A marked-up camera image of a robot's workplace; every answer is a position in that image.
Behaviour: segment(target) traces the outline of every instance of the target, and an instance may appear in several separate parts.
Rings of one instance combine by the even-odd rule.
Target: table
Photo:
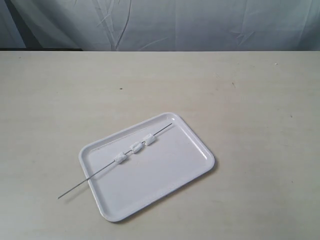
[[[0,52],[1,239],[320,239],[320,52]],[[80,149],[179,114],[213,171],[119,222]]]

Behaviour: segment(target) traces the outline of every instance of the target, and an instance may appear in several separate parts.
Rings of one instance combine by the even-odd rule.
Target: white tabletop
[[[320,239],[320,52],[0,52],[0,239]],[[120,223],[78,153],[163,112],[215,155]]]

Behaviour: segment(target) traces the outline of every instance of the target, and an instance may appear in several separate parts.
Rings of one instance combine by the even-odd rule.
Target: white tray
[[[79,161],[86,177],[112,162],[120,152],[154,134],[156,141],[112,164],[88,181],[101,215],[120,221],[209,171],[213,154],[174,113],[163,113],[85,146]]]

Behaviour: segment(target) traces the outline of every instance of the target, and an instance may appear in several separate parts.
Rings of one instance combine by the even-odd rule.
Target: metal skewer
[[[153,136],[157,135],[158,133],[160,133],[161,131],[165,130],[167,127],[169,127],[170,125],[172,125],[172,123],[168,124],[167,126],[165,126],[164,128],[160,129],[159,131],[157,131],[155,134],[153,134]],[[88,178],[86,178],[85,180],[83,180],[82,182],[79,182],[77,185],[75,185],[73,188],[69,189],[68,191],[66,191],[64,194],[62,194],[61,196],[58,197],[58,199],[62,198],[64,195],[70,193],[73,189],[79,187],[81,184],[83,184],[84,182],[88,181],[89,179],[91,179],[92,177],[94,177],[95,175],[97,175],[98,173],[100,173],[102,170],[106,169],[107,167],[109,167],[111,164],[113,164],[115,162],[115,160],[113,160],[112,162],[110,162],[109,164],[107,164],[106,166],[104,166],[103,168],[101,168],[100,170],[96,171],[94,174],[92,174],[91,176],[89,176]]]

